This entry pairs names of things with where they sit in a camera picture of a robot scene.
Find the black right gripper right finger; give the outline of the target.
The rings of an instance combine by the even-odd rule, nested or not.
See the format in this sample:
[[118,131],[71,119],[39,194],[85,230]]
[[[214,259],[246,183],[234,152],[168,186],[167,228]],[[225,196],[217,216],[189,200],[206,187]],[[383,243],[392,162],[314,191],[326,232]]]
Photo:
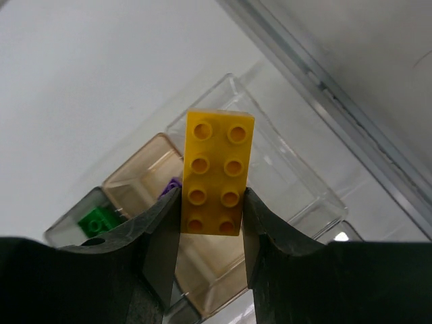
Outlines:
[[322,244],[244,193],[248,287],[258,323],[430,323],[431,244]]

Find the yellow rectangular lego brick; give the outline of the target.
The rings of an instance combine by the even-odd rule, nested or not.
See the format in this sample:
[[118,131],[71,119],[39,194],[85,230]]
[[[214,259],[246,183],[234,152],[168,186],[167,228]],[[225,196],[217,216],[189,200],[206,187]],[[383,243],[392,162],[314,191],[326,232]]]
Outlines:
[[186,114],[181,231],[238,236],[255,118],[235,111]]

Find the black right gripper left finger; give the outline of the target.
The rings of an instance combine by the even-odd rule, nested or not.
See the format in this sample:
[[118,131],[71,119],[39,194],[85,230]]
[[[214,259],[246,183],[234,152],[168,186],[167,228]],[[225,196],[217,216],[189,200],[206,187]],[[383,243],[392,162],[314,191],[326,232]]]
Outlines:
[[2,323],[160,323],[171,302],[182,195],[79,246],[1,239]]

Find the purple butterfly lego brick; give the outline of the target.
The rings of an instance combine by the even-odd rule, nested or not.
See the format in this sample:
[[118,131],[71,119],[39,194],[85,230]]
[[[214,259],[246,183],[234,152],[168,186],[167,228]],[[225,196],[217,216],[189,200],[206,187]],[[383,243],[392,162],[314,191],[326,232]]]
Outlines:
[[172,189],[181,188],[181,187],[182,187],[182,183],[177,177],[171,178],[170,181],[168,182],[168,184],[166,185],[166,187],[164,187],[162,193],[159,195],[158,199],[165,196]]

